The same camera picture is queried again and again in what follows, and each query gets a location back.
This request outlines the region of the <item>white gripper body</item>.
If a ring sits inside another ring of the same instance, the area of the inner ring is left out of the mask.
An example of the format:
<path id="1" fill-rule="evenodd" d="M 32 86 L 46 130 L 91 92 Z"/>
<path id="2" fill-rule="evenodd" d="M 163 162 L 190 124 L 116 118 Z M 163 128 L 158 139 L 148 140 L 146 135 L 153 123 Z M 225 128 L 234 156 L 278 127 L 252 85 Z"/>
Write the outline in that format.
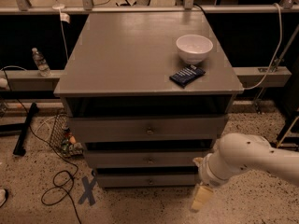
<path id="1" fill-rule="evenodd" d="M 198 175 L 201 182 L 211 188 L 218 188 L 228 182 L 226 179 L 217 177 L 209 167 L 209 159 L 211 154 L 207 154 L 201 161 L 198 167 Z"/>

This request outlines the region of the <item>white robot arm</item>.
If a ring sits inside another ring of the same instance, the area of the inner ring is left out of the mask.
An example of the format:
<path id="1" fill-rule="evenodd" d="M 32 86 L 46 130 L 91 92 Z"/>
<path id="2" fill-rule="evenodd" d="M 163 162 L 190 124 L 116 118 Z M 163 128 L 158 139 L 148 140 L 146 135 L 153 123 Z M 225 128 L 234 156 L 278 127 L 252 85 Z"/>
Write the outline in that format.
<path id="1" fill-rule="evenodd" d="M 218 149 L 204 158 L 196 157 L 199 183 L 195 185 L 191 209 L 199 211 L 213 196 L 214 188 L 226 184 L 235 175 L 260 170 L 299 185 L 299 153 L 273 148 L 260 135 L 228 133 Z"/>

